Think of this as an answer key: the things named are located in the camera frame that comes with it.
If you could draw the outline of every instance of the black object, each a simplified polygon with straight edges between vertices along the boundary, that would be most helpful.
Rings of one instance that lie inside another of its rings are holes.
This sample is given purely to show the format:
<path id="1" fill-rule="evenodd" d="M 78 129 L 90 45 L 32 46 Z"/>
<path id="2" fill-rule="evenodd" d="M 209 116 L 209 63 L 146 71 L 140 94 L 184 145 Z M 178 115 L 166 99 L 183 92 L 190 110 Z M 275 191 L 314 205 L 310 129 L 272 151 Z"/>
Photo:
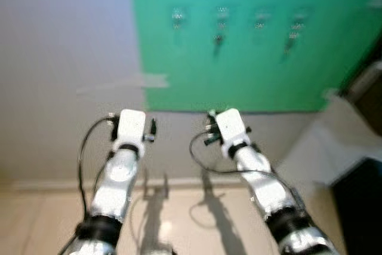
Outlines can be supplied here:
<path id="1" fill-rule="evenodd" d="M 303 210 L 296 208 L 283 208 L 267 219 L 270 233 L 277 243 L 280 243 L 288 234 L 311 226 L 310 216 Z"/>
<path id="2" fill-rule="evenodd" d="M 129 145 L 129 144 L 124 144 L 122 146 L 119 147 L 119 149 L 128 149 L 128 150 L 131 150 L 132 152 L 135 152 L 135 154 L 137 155 L 137 158 L 138 158 L 138 148 L 134 145 Z"/>
<path id="3" fill-rule="evenodd" d="M 152 134 L 153 136 L 156 136 L 156 120 L 155 119 L 151 120 L 150 134 Z"/>
<path id="4" fill-rule="evenodd" d="M 258 145 L 254 142 L 251 143 L 251 147 L 257 152 L 261 153 L 261 149 L 258 147 Z"/>
<path id="5" fill-rule="evenodd" d="M 242 142 L 242 143 L 239 143 L 237 145 L 232 145 L 229 149 L 228 149 L 228 155 L 233 158 L 235 156 L 235 153 L 241 149 L 241 148 L 244 148 L 248 146 L 246 143 Z"/>
<path id="6" fill-rule="evenodd" d="M 332 190 L 348 254 L 380 254 L 382 162 L 365 158 Z"/>
<path id="7" fill-rule="evenodd" d="M 114 142 L 118 136 L 119 115 L 114 116 L 114 118 L 112 119 L 112 122 L 113 122 L 113 130 L 112 130 L 112 133 L 110 134 L 110 141 Z"/>
<path id="8" fill-rule="evenodd" d="M 208 139 L 204 140 L 204 145 L 205 146 L 208 146 L 214 142 L 216 142 L 217 140 L 221 140 L 221 135 L 220 134 L 213 134 L 212 137 L 209 137 Z"/>
<path id="9" fill-rule="evenodd" d="M 88 217 L 77 225 L 76 234 L 82 240 L 100 240 L 116 247 L 122 223 L 107 216 Z"/>

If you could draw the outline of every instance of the white wall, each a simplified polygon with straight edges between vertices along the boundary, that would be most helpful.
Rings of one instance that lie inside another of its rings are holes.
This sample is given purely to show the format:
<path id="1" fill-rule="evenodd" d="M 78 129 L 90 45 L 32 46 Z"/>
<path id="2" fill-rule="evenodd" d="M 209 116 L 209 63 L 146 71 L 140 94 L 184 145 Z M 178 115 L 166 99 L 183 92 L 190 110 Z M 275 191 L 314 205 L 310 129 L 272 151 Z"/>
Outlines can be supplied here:
<path id="1" fill-rule="evenodd" d="M 363 157 L 382 161 L 382 138 L 345 99 L 333 97 L 278 167 L 291 182 L 331 184 Z"/>
<path id="2" fill-rule="evenodd" d="M 131 0 L 0 0 L 0 178 L 72 180 L 77 147 L 94 120 L 124 107 L 144 109 L 145 83 L 129 81 L 141 75 L 131 7 Z M 90 89 L 78 93 L 83 87 Z M 150 115 L 159 120 L 158 141 L 144 159 L 150 176 L 197 176 L 187 150 L 204 116 Z M 277 162 L 314 116 L 245 119 Z M 103 127 L 91 139 L 87 177 L 104 160 L 108 137 Z"/>

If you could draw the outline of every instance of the tape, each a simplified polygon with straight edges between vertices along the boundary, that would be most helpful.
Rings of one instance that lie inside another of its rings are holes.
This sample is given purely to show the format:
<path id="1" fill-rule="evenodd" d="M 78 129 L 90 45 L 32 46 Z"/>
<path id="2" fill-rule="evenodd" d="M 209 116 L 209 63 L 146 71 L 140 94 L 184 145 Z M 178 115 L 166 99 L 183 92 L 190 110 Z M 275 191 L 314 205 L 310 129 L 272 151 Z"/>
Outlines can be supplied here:
<path id="1" fill-rule="evenodd" d="M 111 83 L 77 88 L 76 94 L 83 95 L 94 91 L 113 90 L 120 87 L 168 88 L 169 84 L 166 74 L 136 73 L 131 75 L 131 77 Z"/>

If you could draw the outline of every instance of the green backdrop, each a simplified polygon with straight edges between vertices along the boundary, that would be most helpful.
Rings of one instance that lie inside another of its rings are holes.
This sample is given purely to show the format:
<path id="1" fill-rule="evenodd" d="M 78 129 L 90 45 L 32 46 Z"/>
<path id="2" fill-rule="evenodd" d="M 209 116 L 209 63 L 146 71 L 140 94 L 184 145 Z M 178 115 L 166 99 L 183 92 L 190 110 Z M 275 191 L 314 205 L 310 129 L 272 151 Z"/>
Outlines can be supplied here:
<path id="1" fill-rule="evenodd" d="M 315 111 L 357 67 L 382 30 L 370 0 L 134 0 L 145 73 L 166 74 L 168 88 L 147 88 L 153 110 L 236 107 L 254 112 Z M 226 7 L 218 28 L 217 7 Z M 174 28 L 172 13 L 183 21 Z M 288 53 L 291 25 L 304 28 Z M 267 15 L 256 29 L 259 11 Z M 214 37 L 224 34 L 216 50 Z"/>

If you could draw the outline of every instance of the baseboard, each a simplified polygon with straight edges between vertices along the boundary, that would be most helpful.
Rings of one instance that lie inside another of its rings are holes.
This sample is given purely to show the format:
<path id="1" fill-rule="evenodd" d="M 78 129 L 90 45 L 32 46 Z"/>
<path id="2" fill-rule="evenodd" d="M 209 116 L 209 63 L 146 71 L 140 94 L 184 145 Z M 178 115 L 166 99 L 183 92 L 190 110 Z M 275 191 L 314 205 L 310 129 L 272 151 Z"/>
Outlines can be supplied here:
<path id="1" fill-rule="evenodd" d="M 211 178 L 211 183 L 216 188 L 236 188 L 243 187 L 243 182 L 240 178 Z M 163 186 L 163 179 L 149 179 L 146 183 L 148 188 Z M 197 177 L 183 179 L 168 179 L 170 188 L 201 188 L 202 180 Z M 138 179 L 135 183 L 136 189 L 142 189 L 145 186 L 144 180 Z M 71 191 L 78 188 L 76 180 L 20 180 L 8 183 L 6 188 L 11 191 Z M 90 190 L 93 188 L 93 181 L 86 180 L 84 188 Z"/>

